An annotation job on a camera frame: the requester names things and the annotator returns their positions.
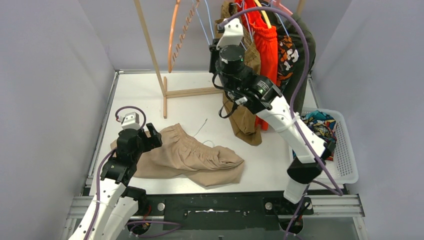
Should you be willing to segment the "dark green patterned shorts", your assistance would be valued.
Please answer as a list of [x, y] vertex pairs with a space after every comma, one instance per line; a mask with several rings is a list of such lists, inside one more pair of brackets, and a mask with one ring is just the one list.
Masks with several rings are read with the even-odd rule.
[[[271, 11], [265, 11], [270, 25], [276, 28], [277, 39], [277, 75], [276, 85], [281, 90], [287, 103], [290, 103], [293, 93], [301, 80], [302, 72], [305, 66], [305, 48], [302, 44], [300, 35], [290, 21], [279, 18]], [[309, 71], [314, 65], [316, 58], [316, 41], [306, 23], [297, 14], [293, 13], [291, 17], [301, 28], [309, 53]], [[293, 103], [293, 111], [302, 112], [306, 95], [307, 80], [304, 80], [298, 90]]]

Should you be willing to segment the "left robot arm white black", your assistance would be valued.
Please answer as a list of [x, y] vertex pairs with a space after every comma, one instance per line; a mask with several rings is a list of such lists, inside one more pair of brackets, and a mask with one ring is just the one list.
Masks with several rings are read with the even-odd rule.
[[96, 192], [71, 240], [115, 240], [130, 218], [148, 207], [146, 191], [130, 187], [143, 153], [162, 146], [161, 134], [152, 123], [123, 129], [116, 146], [102, 160], [95, 177]]

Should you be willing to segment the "red orange shorts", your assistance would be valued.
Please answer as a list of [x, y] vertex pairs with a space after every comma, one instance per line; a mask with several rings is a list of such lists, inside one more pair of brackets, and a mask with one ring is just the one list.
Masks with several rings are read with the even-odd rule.
[[260, 56], [260, 75], [277, 82], [278, 40], [276, 27], [270, 29], [263, 21], [261, 11], [250, 11], [242, 16], [243, 25], [252, 33], [256, 50]]

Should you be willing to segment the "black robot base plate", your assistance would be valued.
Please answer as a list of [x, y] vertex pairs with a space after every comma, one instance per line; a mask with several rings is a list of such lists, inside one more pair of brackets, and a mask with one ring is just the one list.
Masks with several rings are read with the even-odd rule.
[[146, 205], [126, 224], [138, 238], [176, 231], [288, 229], [297, 234], [303, 217], [314, 213], [312, 200], [291, 203], [282, 191], [145, 195]]

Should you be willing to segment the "pink plastic hanger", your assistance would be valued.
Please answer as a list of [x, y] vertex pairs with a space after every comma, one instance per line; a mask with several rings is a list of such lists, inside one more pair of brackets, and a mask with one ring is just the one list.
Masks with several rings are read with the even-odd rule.
[[266, 2], [271, 8], [279, 9], [289, 16], [293, 15], [293, 12], [282, 4], [282, 0], [266, 0]]

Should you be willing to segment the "beige shorts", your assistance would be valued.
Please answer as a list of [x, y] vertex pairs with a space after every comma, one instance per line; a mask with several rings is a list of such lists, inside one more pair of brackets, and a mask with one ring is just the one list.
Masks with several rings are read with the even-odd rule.
[[141, 155], [135, 178], [170, 179], [184, 175], [202, 187], [240, 182], [245, 161], [233, 150], [200, 143], [179, 123], [162, 129], [160, 134], [162, 146]]

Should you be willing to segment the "wooden clothes rack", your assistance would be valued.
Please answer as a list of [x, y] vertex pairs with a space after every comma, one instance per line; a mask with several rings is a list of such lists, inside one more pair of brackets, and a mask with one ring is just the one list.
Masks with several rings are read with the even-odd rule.
[[[172, 14], [172, 20], [171, 20], [171, 25], [170, 25], [170, 32], [169, 32], [169, 39], [168, 39], [168, 47], [167, 47], [167, 71], [169, 73], [171, 73], [173, 71], [173, 67], [175, 65], [176, 62], [176, 58], [179, 55], [179, 50], [181, 49], [182, 45], [183, 45], [183, 41], [186, 37], [186, 32], [189, 28], [189, 25], [192, 21], [192, 18], [194, 16], [194, 13], [196, 13], [198, 10], [198, 6], [200, 4], [199, 0], [195, 0], [192, 3], [191, 8], [189, 9], [188, 12], [188, 16], [185, 19], [185, 25], [183, 25], [182, 27], [182, 34], [179, 35], [179, 42], [175, 45], [176, 49], [175, 51], [173, 51], [173, 42], [174, 42], [174, 31], [175, 31], [175, 25], [176, 25], [176, 21], [177, 21], [177, 16], [178, 16], [178, 12], [179, 12], [179, 7], [180, 7], [180, 1], [177, 0], [175, 2], [174, 5], [174, 10], [173, 10], [173, 14]], [[181, 98], [181, 97], [192, 97], [192, 96], [201, 96], [201, 95], [213, 95], [213, 94], [219, 94], [222, 91], [218, 90], [214, 87], [203, 87], [203, 88], [190, 88], [190, 89], [183, 89], [183, 90], [172, 90], [172, 91], [168, 91], [167, 88], [167, 78], [164, 76], [161, 76], [161, 72], [160, 72], [160, 67], [159, 64], [157, 62], [157, 58], [155, 55], [155, 51], [153, 48], [153, 44], [152, 44], [152, 40], [150, 38], [150, 34], [148, 31], [148, 26], [147, 26], [147, 22], [143, 13], [143, 9], [142, 9], [142, 5], [141, 2], [139, 0], [135, 0], [134, 1], [134, 5], [135, 5], [135, 9], [139, 18], [139, 23], [140, 26], [142, 28], [143, 34], [144, 34], [144, 38], [147, 44], [147, 48], [152, 60], [152, 64], [158, 79], [158, 83], [159, 83], [159, 87], [162, 93], [162, 100], [163, 100], [163, 118], [166, 119], [167, 118], [167, 100], [171, 99], [171, 98]], [[302, 28], [299, 26], [299, 24], [295, 21], [294, 18], [292, 18], [292, 16], [288, 15], [286, 12], [282, 11], [279, 8], [272, 8], [272, 7], [265, 7], [262, 6], [260, 3], [257, 4], [257, 9], [265, 12], [265, 11], [269, 11], [269, 12], [273, 12], [276, 13], [277, 15], [281, 15], [284, 18], [287, 19], [287, 21], [291, 22], [291, 25], [293, 27], [296, 28], [296, 32], [300, 35], [303, 36], [304, 33], [302, 31]]]

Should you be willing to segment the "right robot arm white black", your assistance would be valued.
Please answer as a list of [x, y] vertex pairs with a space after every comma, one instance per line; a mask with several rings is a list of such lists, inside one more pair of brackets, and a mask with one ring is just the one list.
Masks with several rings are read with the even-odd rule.
[[307, 186], [323, 171], [325, 161], [335, 150], [333, 142], [327, 143], [301, 120], [280, 89], [267, 77], [256, 74], [244, 63], [245, 50], [240, 44], [222, 45], [215, 38], [209, 46], [209, 72], [220, 79], [214, 87], [223, 90], [233, 104], [230, 117], [238, 107], [268, 123], [292, 148], [295, 157], [287, 169], [289, 180], [281, 199], [282, 209], [295, 213], [301, 207], [301, 198]]

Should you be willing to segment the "cream wooden hanger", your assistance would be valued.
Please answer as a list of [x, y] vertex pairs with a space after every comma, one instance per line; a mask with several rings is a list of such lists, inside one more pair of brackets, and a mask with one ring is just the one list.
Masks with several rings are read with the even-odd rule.
[[[257, 7], [262, 7], [262, 6], [263, 6], [263, 5], [259, 2], [259, 0], [253, 0], [253, 2], [255, 3], [255, 5], [256, 5]], [[268, 29], [271, 29], [271, 28], [272, 28], [272, 25], [271, 25], [271, 23], [270, 23], [270, 20], [269, 20], [269, 18], [268, 18], [267, 13], [266, 13], [264, 10], [261, 10], [260, 12], [261, 12], [261, 15], [262, 15], [263, 21], [265, 22], [265, 24], [266, 24], [267, 28], [268, 28]]]

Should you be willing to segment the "light blue wire hanger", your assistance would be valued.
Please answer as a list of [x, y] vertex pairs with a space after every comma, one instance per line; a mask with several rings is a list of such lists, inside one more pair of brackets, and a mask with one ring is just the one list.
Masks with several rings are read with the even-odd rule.
[[192, 0], [191, 3], [197, 7], [194, 8], [194, 16], [191, 22], [194, 36], [203, 44], [210, 45], [215, 37], [213, 33], [213, 8], [212, 0]]

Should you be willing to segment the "comic print shorts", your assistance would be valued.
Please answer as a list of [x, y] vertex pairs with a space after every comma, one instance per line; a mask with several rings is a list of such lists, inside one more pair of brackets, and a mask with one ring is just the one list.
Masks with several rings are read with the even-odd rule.
[[328, 113], [314, 110], [300, 116], [305, 125], [327, 144], [337, 143], [336, 129], [338, 122]]

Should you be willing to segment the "white plastic basket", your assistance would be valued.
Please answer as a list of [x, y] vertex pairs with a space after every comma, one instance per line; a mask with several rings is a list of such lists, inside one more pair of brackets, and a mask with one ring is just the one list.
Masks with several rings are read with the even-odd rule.
[[356, 183], [359, 179], [358, 169], [344, 116], [335, 110], [312, 107], [304, 107], [301, 115], [304, 116], [317, 110], [329, 114], [337, 123], [334, 131], [336, 146], [333, 160], [325, 161], [327, 170], [339, 185]]

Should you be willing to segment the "white shorts drawstring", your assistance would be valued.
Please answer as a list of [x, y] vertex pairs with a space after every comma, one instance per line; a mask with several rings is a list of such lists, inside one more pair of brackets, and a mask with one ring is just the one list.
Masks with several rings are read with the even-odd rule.
[[208, 135], [207, 130], [204, 130], [205, 126], [207, 125], [207, 122], [208, 119], [206, 118], [200, 125], [200, 127], [192, 135], [192, 137], [199, 141], [202, 145], [213, 148], [216, 146], [216, 144]]

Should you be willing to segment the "olive brown shorts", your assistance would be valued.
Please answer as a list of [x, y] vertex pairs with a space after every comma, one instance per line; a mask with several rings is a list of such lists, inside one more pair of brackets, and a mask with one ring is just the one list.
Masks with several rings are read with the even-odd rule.
[[[221, 5], [220, 19], [215, 23], [219, 24], [224, 19], [231, 17], [238, 12], [238, 6], [235, 3], [224, 1]], [[251, 37], [249, 30], [243, 27], [243, 46], [246, 48], [244, 52], [244, 64], [256, 73], [261, 71], [260, 54], [256, 49], [255, 42]], [[252, 114], [245, 106], [239, 106], [234, 113], [229, 116], [229, 121], [234, 135], [251, 146], [258, 146], [262, 143], [261, 130], [255, 126], [256, 115]]]

